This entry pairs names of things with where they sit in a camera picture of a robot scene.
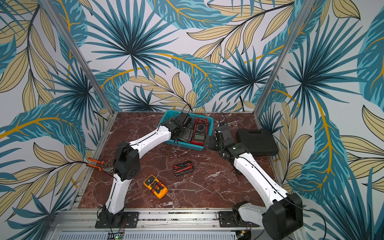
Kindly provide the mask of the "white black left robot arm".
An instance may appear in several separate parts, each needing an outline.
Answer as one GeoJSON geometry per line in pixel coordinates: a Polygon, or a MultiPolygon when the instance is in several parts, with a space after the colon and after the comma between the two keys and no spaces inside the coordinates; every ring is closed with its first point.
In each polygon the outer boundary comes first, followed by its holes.
{"type": "Polygon", "coordinates": [[[174,120],[168,120],[154,131],[129,143],[121,142],[115,153],[113,184],[107,202],[102,207],[101,217],[113,228],[123,223],[125,197],[129,185],[140,171],[140,159],[156,146],[175,136],[191,121],[189,114],[181,112],[174,120]]]}

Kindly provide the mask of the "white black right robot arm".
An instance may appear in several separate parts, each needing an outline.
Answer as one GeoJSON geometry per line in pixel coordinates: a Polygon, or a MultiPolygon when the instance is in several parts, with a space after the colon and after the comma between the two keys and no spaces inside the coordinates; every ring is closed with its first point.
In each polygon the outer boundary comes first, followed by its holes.
{"type": "Polygon", "coordinates": [[[243,143],[236,143],[226,123],[214,129],[215,135],[208,136],[205,147],[217,151],[231,165],[243,174],[255,188],[265,206],[251,203],[235,206],[235,212],[242,222],[264,227],[273,240],[282,240],[304,225],[303,201],[298,194],[289,194],[279,186],[257,163],[243,143]]]}

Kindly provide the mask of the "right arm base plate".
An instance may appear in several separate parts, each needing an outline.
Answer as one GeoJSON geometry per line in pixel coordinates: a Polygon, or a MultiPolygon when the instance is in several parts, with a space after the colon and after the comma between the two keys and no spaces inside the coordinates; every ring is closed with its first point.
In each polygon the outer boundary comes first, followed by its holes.
{"type": "Polygon", "coordinates": [[[216,218],[221,228],[259,227],[257,224],[243,221],[240,214],[236,211],[219,211],[216,213],[216,218]]]}

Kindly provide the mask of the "red black large multimeter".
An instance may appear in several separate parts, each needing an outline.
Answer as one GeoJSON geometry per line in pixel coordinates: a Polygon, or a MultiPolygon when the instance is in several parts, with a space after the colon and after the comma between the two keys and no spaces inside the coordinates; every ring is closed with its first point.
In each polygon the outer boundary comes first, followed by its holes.
{"type": "Polygon", "coordinates": [[[194,118],[191,144],[203,146],[208,134],[209,119],[207,116],[194,118]]]}

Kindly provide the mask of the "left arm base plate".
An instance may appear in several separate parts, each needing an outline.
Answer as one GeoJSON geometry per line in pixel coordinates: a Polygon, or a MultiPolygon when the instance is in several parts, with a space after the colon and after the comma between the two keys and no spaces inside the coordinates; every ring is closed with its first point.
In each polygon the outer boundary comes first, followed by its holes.
{"type": "Polygon", "coordinates": [[[135,229],[139,220],[139,212],[119,212],[112,215],[108,211],[99,213],[96,229],[135,229]]]}

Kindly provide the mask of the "yellow multimeter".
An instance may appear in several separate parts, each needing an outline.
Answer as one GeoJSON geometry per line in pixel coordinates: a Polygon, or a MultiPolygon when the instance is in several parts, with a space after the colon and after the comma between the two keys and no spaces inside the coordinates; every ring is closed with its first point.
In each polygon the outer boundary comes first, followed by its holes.
{"type": "Polygon", "coordinates": [[[168,192],[168,188],[154,175],[150,175],[144,185],[158,199],[162,199],[168,192]]]}

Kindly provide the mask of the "green black multimeter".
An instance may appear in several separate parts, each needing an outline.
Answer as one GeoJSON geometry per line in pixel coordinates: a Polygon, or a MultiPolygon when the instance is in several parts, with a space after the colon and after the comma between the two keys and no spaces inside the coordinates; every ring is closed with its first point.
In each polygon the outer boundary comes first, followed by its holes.
{"type": "Polygon", "coordinates": [[[190,143],[193,137],[193,129],[191,127],[183,128],[179,131],[176,140],[178,142],[190,143]]]}

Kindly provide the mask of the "small black red tester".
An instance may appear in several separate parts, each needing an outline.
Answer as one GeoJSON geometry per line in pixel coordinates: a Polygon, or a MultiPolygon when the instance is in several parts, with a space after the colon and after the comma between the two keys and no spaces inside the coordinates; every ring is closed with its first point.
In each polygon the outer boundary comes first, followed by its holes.
{"type": "Polygon", "coordinates": [[[173,166],[173,173],[175,176],[180,176],[194,171],[194,166],[191,161],[187,161],[181,164],[173,166]]]}

